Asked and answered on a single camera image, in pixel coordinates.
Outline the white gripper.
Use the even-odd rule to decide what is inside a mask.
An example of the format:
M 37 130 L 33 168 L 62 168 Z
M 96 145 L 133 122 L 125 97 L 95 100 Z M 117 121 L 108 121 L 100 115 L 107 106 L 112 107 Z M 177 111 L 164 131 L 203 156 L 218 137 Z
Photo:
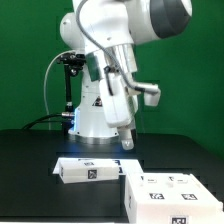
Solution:
M 100 96 L 106 123 L 110 128 L 129 125 L 134 120 L 137 105 L 127 92 L 120 75 L 106 72 L 99 82 Z M 124 150 L 132 150 L 134 141 L 130 128 L 118 129 L 119 139 Z

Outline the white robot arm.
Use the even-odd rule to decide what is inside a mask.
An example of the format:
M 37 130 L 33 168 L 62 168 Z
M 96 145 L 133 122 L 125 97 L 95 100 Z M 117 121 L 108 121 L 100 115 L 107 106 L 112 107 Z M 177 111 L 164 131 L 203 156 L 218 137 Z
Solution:
M 134 47 L 182 33 L 191 0 L 72 0 L 60 24 L 71 72 L 83 72 L 81 102 L 72 110 L 69 137 L 87 144 L 119 142 L 134 148 L 139 94 L 156 106 L 158 85 L 134 80 Z

